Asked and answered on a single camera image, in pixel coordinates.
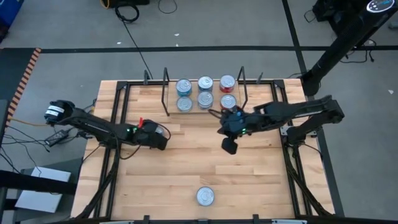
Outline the blue plastic crate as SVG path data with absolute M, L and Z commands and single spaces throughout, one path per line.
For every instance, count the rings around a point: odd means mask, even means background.
M 10 27 L 24 0 L 0 0 L 0 21 Z

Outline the silver mounting bracket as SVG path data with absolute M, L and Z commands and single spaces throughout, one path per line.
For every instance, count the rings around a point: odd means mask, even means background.
M 282 126 L 280 127 L 280 133 L 282 136 L 286 136 L 287 135 L 287 131 L 292 128 L 292 126 Z M 317 137 L 317 132 L 316 131 L 311 131 L 309 133 L 307 133 L 307 136 L 310 136 L 311 138 L 315 138 Z

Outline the black equipment box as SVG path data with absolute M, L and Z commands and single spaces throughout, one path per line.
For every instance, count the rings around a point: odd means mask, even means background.
M 148 5 L 150 0 L 101 0 L 101 2 L 105 8 L 114 8 L 126 4 L 135 6 Z

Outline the wooden shelf black metal legs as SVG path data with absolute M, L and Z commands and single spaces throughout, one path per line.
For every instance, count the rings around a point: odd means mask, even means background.
M 220 98 L 223 95 L 233 95 L 236 98 L 236 106 L 245 107 L 246 103 L 248 102 L 248 91 L 247 91 L 247 84 L 248 80 L 246 78 L 245 69 L 241 67 L 239 69 L 238 76 L 234 77 L 236 80 L 233 92 L 231 93 L 223 93 L 220 90 L 220 76 L 219 78 L 212 78 L 213 79 L 213 89 L 210 91 L 213 94 L 213 106 L 211 109 L 213 110 L 221 110 L 220 106 Z M 198 78 L 197 79 L 188 79 L 192 83 L 192 93 L 188 96 L 193 101 L 193 108 L 188 113 L 181 113 L 177 109 L 177 100 L 180 96 L 177 95 L 176 91 L 176 82 L 178 80 L 173 80 L 170 78 L 168 70 L 165 68 L 163 71 L 163 79 L 161 81 L 162 84 L 162 96 L 161 102 L 162 106 L 164 107 L 164 111 L 166 115 L 170 116 L 172 114 L 204 114 L 207 110 L 202 111 L 199 109 L 199 105 L 197 102 L 198 94 L 201 92 L 198 89 Z

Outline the black equipment case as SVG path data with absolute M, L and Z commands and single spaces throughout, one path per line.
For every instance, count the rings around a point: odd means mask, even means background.
M 340 0 L 317 0 L 312 7 L 312 12 L 318 22 L 327 21 L 338 10 Z

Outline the black mat striped edge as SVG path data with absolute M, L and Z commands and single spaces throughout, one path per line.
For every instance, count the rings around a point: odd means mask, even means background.
M 9 124 L 21 101 L 24 90 L 32 76 L 42 49 L 3 48 L 0 49 L 0 101 L 6 100 L 4 122 Z

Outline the black tower fan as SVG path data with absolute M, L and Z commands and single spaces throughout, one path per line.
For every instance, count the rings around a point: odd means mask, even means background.
M 361 40 L 368 35 L 377 24 L 385 21 L 389 13 L 398 11 L 396 0 L 372 0 L 367 3 L 358 15 L 354 16 L 346 28 L 339 34 L 320 57 L 318 62 L 301 76 L 302 87 L 306 96 L 313 96 L 319 90 L 324 76 Z

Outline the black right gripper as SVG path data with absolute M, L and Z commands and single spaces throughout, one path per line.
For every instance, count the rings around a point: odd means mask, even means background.
M 221 143 L 221 147 L 226 152 L 229 152 L 230 141 L 230 154 L 235 155 L 238 144 L 234 139 L 245 134 L 251 135 L 254 132 L 253 116 L 253 113 L 247 113 L 239 107 L 221 110 L 219 133 L 228 137 L 224 138 Z

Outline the black power adapter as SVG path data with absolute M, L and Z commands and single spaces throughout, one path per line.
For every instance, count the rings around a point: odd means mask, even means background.
M 66 139 L 69 136 L 68 132 L 65 130 L 60 130 L 48 137 L 44 140 L 44 143 L 48 145 L 48 147 L 52 147 L 58 144 L 60 141 Z

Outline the black metal beam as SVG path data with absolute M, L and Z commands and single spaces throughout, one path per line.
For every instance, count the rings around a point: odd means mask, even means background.
M 74 195 L 77 184 L 0 170 L 0 187 Z

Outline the white cardboard box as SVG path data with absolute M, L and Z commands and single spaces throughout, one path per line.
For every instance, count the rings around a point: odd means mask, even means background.
M 31 176 L 68 182 L 70 180 L 71 173 L 45 167 L 35 167 Z M 58 193 L 23 190 L 16 202 L 16 207 L 40 212 L 55 213 L 62 196 L 62 194 Z

